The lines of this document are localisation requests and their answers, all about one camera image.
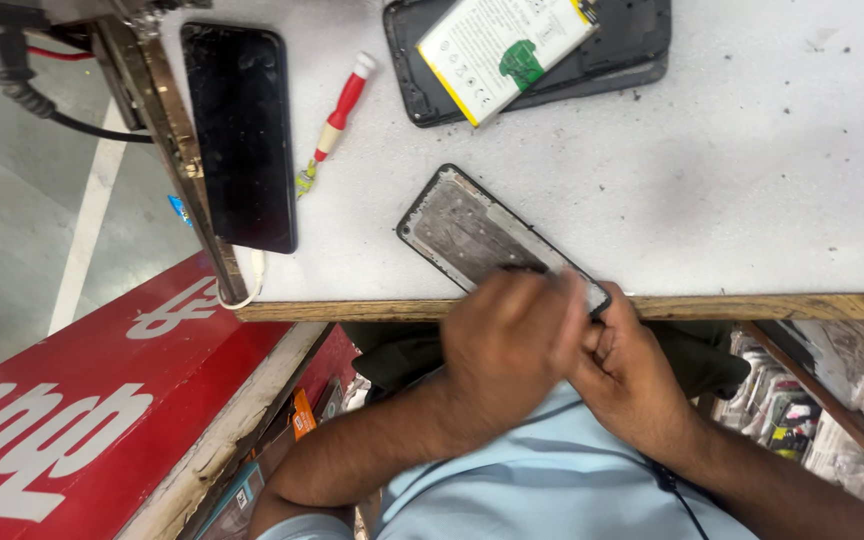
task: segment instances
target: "red screwdriver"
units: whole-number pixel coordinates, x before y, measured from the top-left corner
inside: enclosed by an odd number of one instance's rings
[[[315,154],[309,159],[308,166],[298,171],[295,175],[295,187],[297,196],[302,197],[315,182],[316,168],[326,159],[332,151],[332,146],[335,141],[338,141],[342,135],[342,130],[346,129],[346,122],[349,118],[349,113],[355,107],[355,103],[359,101],[359,96],[362,95],[362,89],[366,86],[366,80],[376,69],[376,61],[365,53],[355,55],[355,68],[352,69],[352,74],[345,81],[345,86],[342,87],[342,93],[339,95],[339,103],[335,105],[335,110],[325,120],[325,125],[321,128],[321,134],[318,136],[318,144],[315,147]]]

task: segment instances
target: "phone battery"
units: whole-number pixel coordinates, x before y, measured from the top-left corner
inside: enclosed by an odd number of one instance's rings
[[[478,127],[598,28],[588,0],[460,0],[415,47]]]

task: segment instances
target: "phone screen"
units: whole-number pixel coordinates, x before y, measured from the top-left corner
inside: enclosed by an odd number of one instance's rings
[[[268,30],[186,23],[181,31],[215,234],[296,251],[285,46]]]

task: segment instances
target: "white cable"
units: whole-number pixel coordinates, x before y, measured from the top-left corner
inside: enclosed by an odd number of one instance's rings
[[[227,310],[238,310],[240,308],[245,308],[252,300],[256,300],[256,296],[258,296],[258,291],[262,290],[262,282],[265,281],[265,251],[252,250],[251,253],[252,276],[255,278],[255,288],[252,289],[251,293],[248,294],[248,298],[239,301],[234,305],[229,305],[226,303],[225,300],[222,299],[222,290],[220,289],[217,298],[219,299],[219,304],[221,304],[222,307]]]

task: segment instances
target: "smartphone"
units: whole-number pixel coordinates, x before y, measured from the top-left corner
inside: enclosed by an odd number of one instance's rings
[[[230,244],[293,253],[296,192],[282,38],[189,22],[181,42],[212,229]]]
[[[612,302],[595,279],[451,163],[438,168],[395,231],[465,292],[496,268],[545,274],[570,267],[588,282],[585,300],[593,317]]]

